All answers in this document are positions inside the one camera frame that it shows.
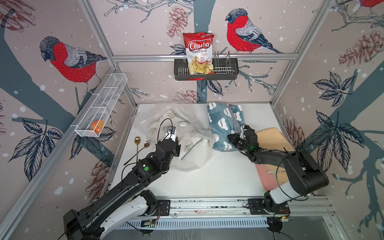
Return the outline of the teal bear blanket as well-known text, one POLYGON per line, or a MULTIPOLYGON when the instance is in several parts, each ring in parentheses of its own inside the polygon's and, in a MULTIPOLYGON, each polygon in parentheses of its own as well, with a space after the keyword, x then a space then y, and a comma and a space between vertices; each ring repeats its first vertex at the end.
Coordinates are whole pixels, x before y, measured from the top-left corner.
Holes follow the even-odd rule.
POLYGON ((228 135, 241 133, 241 126, 245 123, 242 106, 210 102, 207 111, 214 138, 213 148, 219 152, 236 151, 228 135))

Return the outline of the clear plastic vacuum bag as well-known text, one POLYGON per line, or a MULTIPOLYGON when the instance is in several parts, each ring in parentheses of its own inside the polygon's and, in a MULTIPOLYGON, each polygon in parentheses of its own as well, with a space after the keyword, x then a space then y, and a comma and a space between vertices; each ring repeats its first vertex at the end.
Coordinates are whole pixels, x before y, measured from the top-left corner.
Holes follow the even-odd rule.
POLYGON ((197 117, 193 104, 160 103, 143 107, 135 115, 134 127, 151 143, 177 137, 180 155, 171 169, 191 172, 202 168, 213 152, 214 137, 197 117))

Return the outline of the white bear print blanket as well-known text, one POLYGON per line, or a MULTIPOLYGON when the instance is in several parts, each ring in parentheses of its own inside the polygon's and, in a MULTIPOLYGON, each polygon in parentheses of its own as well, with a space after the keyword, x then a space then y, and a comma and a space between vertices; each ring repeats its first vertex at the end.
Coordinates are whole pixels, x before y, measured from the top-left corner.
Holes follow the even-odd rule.
POLYGON ((181 145, 180 159, 196 147, 211 147, 211 134, 208 129, 183 108, 164 110, 147 119, 143 125, 146 137, 152 141, 164 139, 168 126, 176 127, 176 137, 181 145))

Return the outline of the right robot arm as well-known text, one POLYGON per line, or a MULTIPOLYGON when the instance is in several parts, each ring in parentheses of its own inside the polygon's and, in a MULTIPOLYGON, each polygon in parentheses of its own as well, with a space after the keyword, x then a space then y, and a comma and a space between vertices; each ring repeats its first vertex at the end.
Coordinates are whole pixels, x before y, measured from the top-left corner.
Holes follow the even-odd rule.
POLYGON ((242 134, 228 135, 229 142, 252 163, 283 168, 288 177, 286 183, 264 194, 263 207, 266 212, 276 213, 288 201, 306 196, 329 184, 328 176, 307 151, 263 149, 259 146, 255 130, 248 125, 243 130, 242 134))

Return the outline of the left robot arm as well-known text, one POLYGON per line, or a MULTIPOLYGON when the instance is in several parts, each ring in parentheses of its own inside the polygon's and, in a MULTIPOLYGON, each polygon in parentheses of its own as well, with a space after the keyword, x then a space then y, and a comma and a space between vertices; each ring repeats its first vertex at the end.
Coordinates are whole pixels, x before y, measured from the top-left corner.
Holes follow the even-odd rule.
POLYGON ((64 215, 64 235, 67 239, 100 239, 103 232, 102 221, 130 197, 165 174, 173 157, 180 155, 180 149, 178 139, 164 139, 158 142, 154 152, 139 160, 127 176, 99 200, 80 211, 67 212, 64 215))

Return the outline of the red Chuba chips bag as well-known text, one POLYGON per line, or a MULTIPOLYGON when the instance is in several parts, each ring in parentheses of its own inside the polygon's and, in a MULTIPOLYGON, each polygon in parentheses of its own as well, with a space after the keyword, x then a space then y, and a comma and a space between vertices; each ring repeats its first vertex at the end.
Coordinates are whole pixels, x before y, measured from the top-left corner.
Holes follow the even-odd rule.
POLYGON ((214 70, 211 33, 183 33, 190 75, 209 75, 214 70))

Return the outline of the copper spoon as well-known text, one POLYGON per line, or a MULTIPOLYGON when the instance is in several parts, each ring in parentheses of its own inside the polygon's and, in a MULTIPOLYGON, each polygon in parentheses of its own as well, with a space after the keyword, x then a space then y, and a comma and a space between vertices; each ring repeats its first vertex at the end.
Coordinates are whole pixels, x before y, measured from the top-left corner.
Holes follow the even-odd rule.
POLYGON ((134 157, 136 157, 143 149, 145 149, 145 148, 148 148, 149 146, 151 145, 151 143, 149 142, 149 141, 146 141, 145 143, 144 143, 144 146, 140 149, 140 150, 138 150, 138 152, 133 156, 133 157, 131 157, 127 162, 125 162, 124 163, 124 166, 126 166, 134 157))

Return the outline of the gold spoon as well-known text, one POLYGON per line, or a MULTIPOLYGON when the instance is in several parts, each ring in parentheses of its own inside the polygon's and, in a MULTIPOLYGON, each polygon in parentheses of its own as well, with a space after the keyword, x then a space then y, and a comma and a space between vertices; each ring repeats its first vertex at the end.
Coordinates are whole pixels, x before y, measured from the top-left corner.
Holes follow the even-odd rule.
POLYGON ((137 151, 136 151, 136 154, 135 154, 135 157, 136 157, 136 159, 138 159, 138 153, 139 153, 139 145, 140 145, 140 143, 141 143, 141 138, 140 137, 135 137, 135 139, 134 139, 134 143, 135 143, 135 145, 136 145, 136 147, 137 147, 137 151))

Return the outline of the beige pink cutting board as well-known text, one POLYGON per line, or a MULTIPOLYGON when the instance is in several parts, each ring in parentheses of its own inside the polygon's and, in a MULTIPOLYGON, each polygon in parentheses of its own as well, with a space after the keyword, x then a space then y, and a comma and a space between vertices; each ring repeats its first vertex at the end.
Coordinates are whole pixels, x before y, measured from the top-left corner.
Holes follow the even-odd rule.
MULTIPOLYGON (((269 128, 256 132, 259 146, 270 150, 293 151, 294 148, 285 136, 277 128, 269 128)), ((274 165, 256 165, 261 183, 266 191, 277 188, 286 183, 289 179, 283 163, 280 167, 274 165)))

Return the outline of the orange item in basket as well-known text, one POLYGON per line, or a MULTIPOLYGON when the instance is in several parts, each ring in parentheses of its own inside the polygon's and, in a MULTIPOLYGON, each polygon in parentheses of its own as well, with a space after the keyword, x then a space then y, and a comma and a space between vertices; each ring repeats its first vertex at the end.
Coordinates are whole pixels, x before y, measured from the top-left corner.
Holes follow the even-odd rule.
POLYGON ((99 134, 101 133, 104 126, 104 120, 96 120, 91 123, 90 131, 99 134))

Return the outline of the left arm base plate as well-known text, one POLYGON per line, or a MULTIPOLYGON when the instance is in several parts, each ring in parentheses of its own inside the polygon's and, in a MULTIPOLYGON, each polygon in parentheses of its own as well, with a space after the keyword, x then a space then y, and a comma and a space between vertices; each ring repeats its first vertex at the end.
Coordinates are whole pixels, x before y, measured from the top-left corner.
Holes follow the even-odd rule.
POLYGON ((170 200, 158 200, 154 208, 154 211, 150 214, 150 216, 155 216, 155 217, 169 216, 170 207, 171 207, 170 200))

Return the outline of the black wall shelf basket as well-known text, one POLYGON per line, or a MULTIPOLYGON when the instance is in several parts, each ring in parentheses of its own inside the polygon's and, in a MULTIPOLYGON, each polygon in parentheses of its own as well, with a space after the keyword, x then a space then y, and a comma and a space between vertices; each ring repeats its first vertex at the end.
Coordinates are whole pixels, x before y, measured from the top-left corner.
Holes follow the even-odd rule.
POLYGON ((177 81, 235 80, 239 74, 238 60, 219 58, 199 63, 195 59, 188 63, 187 60, 176 59, 174 74, 177 81))

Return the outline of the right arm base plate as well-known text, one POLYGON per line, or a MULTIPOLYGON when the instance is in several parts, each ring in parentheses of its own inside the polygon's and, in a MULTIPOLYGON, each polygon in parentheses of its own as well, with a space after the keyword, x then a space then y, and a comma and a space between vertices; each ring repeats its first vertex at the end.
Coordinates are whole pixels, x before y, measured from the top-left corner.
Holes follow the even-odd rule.
POLYGON ((291 211, 287 202, 276 204, 269 198, 253 198, 248 199, 246 205, 252 215, 290 215, 291 211))

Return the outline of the white mesh wall basket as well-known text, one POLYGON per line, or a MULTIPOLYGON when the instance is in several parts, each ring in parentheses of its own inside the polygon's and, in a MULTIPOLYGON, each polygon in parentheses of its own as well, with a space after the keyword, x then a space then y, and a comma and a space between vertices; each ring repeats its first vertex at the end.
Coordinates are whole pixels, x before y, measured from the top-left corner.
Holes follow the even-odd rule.
POLYGON ((75 129, 80 137, 100 137, 102 131, 99 134, 90 131, 91 123, 96 120, 104 120, 103 128, 105 127, 127 81, 126 75, 122 73, 113 73, 108 76, 106 83, 96 94, 95 100, 75 129))

